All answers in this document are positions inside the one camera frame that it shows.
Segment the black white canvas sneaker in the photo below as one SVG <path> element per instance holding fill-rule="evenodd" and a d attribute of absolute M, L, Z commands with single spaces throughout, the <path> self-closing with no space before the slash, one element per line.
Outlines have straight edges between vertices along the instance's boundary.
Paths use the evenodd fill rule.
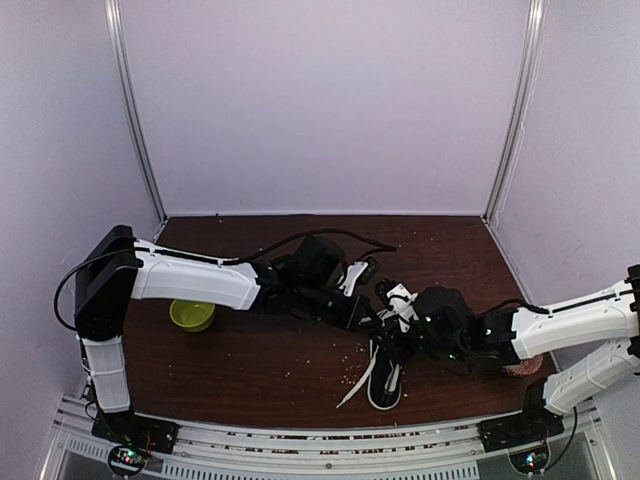
<path fill-rule="evenodd" d="M 366 388 L 369 404 L 376 410 L 389 411 L 398 405 L 402 396 L 403 366 L 391 360 L 372 338 L 368 343 L 368 356 L 369 363 L 362 375 L 336 404 L 335 409 L 340 409 L 363 388 Z"/>

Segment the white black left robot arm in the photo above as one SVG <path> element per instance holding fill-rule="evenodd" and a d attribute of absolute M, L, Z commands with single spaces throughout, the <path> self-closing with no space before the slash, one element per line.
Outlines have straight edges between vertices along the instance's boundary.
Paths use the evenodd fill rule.
<path fill-rule="evenodd" d="M 144 424 L 131 411 L 123 352 L 131 300 L 171 299 L 266 315 L 301 315 L 354 330 L 369 301 L 357 287 L 376 273 L 375 259 L 347 263 L 333 230 L 295 235 L 297 249 L 274 261 L 260 255 L 216 258 L 165 248 L 117 225 L 65 281 L 75 288 L 74 331 L 83 345 L 106 429 L 123 444 L 137 442 Z"/>

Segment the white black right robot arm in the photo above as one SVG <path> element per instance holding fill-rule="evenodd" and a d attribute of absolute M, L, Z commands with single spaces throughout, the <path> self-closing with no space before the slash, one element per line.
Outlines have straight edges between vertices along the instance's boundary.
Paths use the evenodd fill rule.
<path fill-rule="evenodd" d="M 534 306 L 509 299 L 476 314 L 452 288 L 410 293 L 398 284 L 385 294 L 387 308 L 370 335 L 371 357 L 389 365 L 383 383 L 393 394 L 400 371 L 417 353 L 472 368 L 513 367 L 547 352 L 600 342 L 566 370 L 547 377 L 533 404 L 513 419 L 519 440 L 535 440 L 562 416 L 639 369 L 639 268 L 625 279 L 576 299 Z"/>

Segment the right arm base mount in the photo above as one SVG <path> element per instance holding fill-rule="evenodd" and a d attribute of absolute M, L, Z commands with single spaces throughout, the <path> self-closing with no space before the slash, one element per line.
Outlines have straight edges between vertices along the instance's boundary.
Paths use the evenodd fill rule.
<path fill-rule="evenodd" d="M 524 408 L 520 413 L 481 421 L 479 437 L 486 453 L 543 441 L 564 432 L 563 415 L 547 409 L 543 398 L 547 380 L 527 387 Z"/>

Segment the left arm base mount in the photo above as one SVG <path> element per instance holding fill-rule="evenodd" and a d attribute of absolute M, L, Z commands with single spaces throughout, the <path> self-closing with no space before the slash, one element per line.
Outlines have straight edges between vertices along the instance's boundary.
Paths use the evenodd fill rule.
<path fill-rule="evenodd" d="M 142 416 L 132 409 L 119 413 L 99 409 L 91 434 L 145 452 L 171 454 L 178 430 L 175 422 Z"/>

